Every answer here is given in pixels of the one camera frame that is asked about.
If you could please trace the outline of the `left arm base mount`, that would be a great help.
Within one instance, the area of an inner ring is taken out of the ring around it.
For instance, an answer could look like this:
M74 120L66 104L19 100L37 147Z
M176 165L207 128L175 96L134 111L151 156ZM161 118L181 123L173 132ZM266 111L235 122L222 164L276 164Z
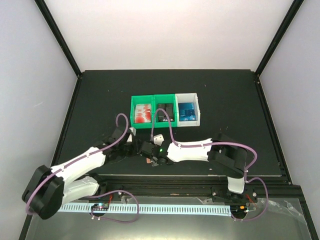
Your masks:
M105 199L110 195L122 194L123 186L119 184L100 185L93 195L86 195L83 199Z

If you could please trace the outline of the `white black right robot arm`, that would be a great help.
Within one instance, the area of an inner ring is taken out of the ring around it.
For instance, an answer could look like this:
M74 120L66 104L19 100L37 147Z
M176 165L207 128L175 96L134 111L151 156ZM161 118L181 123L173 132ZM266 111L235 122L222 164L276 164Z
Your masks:
M159 134L152 141L143 142L138 153L155 166L186 161L209 163L212 169L227 177L227 195L230 200L238 202L246 195L245 166L248 151L223 134L218 134L216 139L191 142L165 140Z

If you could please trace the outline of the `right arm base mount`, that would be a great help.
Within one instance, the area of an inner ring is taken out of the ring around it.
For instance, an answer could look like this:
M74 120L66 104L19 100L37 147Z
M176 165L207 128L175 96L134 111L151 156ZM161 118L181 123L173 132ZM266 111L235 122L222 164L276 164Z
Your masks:
M212 201L225 204L246 204L249 202L257 203L257 197L253 195L252 188L244 188L243 193L234 193L226 186L213 186L211 188Z

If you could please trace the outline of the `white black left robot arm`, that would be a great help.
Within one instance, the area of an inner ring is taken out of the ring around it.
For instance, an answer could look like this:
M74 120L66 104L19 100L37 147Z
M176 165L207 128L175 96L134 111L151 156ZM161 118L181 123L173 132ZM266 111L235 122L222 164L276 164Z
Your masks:
M79 156L59 165L38 167L22 194L28 215L47 220L65 204L89 198L101 200L106 195L124 194L121 186L108 187L97 169L118 157L136 155L134 127L117 127L111 136L100 140Z

